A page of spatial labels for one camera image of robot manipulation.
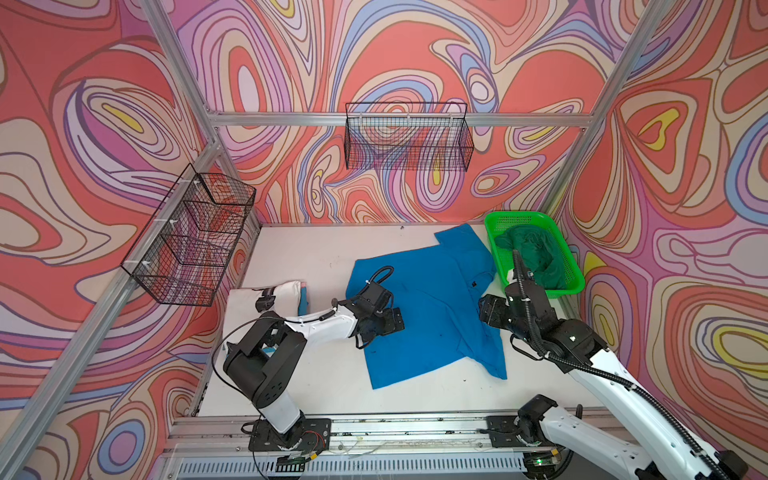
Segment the blue t-shirt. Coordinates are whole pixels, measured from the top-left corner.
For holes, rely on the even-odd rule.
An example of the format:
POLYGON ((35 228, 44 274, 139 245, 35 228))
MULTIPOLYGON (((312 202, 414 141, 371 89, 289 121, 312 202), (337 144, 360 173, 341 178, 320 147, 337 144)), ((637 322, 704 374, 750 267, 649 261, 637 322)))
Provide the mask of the blue t-shirt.
POLYGON ((381 389, 463 358, 505 380, 501 335, 479 319, 479 302, 496 275, 492 256, 473 228, 436 232, 437 244, 355 261, 346 294, 375 271, 394 268, 384 287, 394 295, 404 329, 364 349, 371 385, 381 389))

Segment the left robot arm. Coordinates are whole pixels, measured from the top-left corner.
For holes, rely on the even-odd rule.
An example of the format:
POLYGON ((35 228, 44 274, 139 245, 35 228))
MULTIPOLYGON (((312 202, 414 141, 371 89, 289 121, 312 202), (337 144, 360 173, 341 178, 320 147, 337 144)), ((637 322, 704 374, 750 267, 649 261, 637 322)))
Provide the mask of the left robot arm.
POLYGON ((272 430, 287 436, 303 420, 303 412, 287 393, 304 351, 316 345, 353 339, 359 350, 378 337, 405 329, 394 294, 374 280, 327 309, 290 316, 301 303, 302 283, 230 293, 227 313, 244 320, 223 340, 222 370, 233 387, 257 409, 272 430))

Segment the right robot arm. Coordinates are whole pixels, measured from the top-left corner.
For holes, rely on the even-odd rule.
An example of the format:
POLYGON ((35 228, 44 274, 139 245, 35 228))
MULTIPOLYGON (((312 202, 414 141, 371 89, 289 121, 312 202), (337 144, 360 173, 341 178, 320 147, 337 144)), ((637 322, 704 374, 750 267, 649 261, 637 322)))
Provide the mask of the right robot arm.
POLYGON ((625 369, 586 323, 562 319, 531 271, 515 270, 503 296, 484 295, 479 319, 529 346, 526 357, 555 365, 589 390, 633 437, 627 442, 586 423, 542 394, 513 417, 491 416, 495 446, 560 446, 620 479, 743 479, 748 466, 681 423, 625 369))

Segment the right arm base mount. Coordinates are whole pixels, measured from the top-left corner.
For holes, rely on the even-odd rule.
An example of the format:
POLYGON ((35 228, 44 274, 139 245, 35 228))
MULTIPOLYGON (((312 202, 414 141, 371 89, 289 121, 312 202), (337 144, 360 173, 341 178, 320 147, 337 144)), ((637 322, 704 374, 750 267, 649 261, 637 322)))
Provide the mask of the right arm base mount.
POLYGON ((563 448, 544 435, 538 421, 528 417, 491 415, 487 416, 485 421, 486 425, 477 432, 487 435, 494 448, 563 448))

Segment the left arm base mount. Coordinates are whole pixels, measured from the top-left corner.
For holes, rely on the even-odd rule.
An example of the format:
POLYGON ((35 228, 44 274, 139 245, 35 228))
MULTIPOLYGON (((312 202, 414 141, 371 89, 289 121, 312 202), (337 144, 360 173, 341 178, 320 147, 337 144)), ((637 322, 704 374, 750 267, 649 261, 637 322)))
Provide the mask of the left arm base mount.
POLYGON ((249 437, 251 452, 320 453, 328 448, 332 420, 301 417, 286 433, 278 433, 267 420, 258 419, 244 423, 240 430, 249 437))

